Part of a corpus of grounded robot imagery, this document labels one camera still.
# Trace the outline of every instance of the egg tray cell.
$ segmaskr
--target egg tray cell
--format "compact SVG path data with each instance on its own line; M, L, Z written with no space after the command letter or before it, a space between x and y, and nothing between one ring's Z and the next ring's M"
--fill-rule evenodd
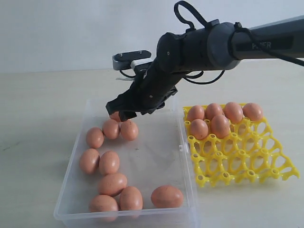
M209 134L205 139L197 140L190 135L190 121L186 120L190 109L191 106L183 108L184 124L195 179L200 187L204 187L206 182L215 187L219 181L229 185L232 180L235 183L245 179L263 183L267 178L282 177L284 181L292 175L300 178L298 169L283 154L281 143L273 137L273 131L265 117L259 122L244 117L238 124L230 123L230 134L223 139L210 132L210 120L205 120Z

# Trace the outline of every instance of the white wall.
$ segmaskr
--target white wall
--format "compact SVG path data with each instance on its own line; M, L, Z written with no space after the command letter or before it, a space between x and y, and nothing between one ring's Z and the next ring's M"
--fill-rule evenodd
M112 68L113 54L138 49L154 54L163 33L186 28L173 13L177 1L0 0L0 73ZM304 13L302 0L188 2L207 20L246 27Z

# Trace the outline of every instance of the yellow egg tray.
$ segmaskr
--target yellow egg tray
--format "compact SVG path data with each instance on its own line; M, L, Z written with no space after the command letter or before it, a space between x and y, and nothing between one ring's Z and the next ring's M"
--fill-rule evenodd
M194 163L196 182L204 187L209 182L215 187L219 181L229 185L232 180L263 183L267 178L287 180L294 175L300 178L298 169L283 154L281 143L273 137L273 131L264 117L252 122L244 117L238 124L230 123L230 134L219 139L210 132L210 120L205 120L209 135L197 140L190 135L190 121L186 120L191 106L184 107L184 124L187 131L191 159Z

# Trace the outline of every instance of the plastic egg tray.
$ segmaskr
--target plastic egg tray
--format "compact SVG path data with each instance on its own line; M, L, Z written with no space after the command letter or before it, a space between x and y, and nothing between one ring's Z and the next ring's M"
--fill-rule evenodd
M190 109L191 106L183 108L184 124L196 182L200 187L204 187L206 182L215 187L219 181L229 185L232 180L235 183L246 179L263 183L267 178L282 177L284 181L292 175L300 178L298 169L283 154L281 143L273 137L265 117L259 122L252 122L245 117L238 124L230 123L230 134L223 139L210 132L210 120L205 120L209 135L203 140L197 140L190 135L190 121L186 120Z

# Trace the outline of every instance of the black cable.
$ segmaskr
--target black cable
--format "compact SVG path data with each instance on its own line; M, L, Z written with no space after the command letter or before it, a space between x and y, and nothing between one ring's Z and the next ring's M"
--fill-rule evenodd
M174 4L174 13L175 13L177 19L181 23L189 25L190 30L195 30L194 24L191 21L188 21L181 16L181 14L179 12L179 9L178 9L179 5L186 8L199 21L199 23L201 23L204 27L208 26L208 22L200 15L200 13L192 5L190 5L186 1L178 1Z
M122 70L119 71L123 76L128 77L128 78L135 78L136 75L131 76L131 75L127 75L126 73L124 73Z
M197 78L199 78L199 77L202 77L203 74L204 74L204 71L201 71L201 72L199 72L197 75L193 75L193 76L191 76L191 75L186 75L185 78L197 79Z
M224 73L225 73L225 70L222 70L222 72L219 74L219 76L217 76L216 78L214 78L213 80L208 81L208 82L195 82L195 81L192 81L192 80L187 79L186 77L184 77L184 79L185 79L187 82L190 82L190 83L193 83L193 84L197 84L197 85L208 85L208 84L212 84L212 83L218 81L218 80L223 76Z
M291 63L294 63L294 64L297 64L297 65L300 65L300 66L303 66L304 67L304 61L302 60L299 60L297 58L293 58L293 57L290 57L290 56L286 56L286 55L283 55L283 54L279 54L279 53L276 53L276 52L273 52L269 49L267 49L266 47L264 47L263 45L260 44L260 42L258 42L255 38L254 38L254 35L252 34L252 32L247 29L247 28L237 28L236 29L236 32L244 32L246 33L249 38L251 39L251 41L258 47L260 48L262 51L266 52L267 54L273 56L273 57L276 57L276 58L279 58L281 60L284 60L284 61L287 61L287 62L291 62Z

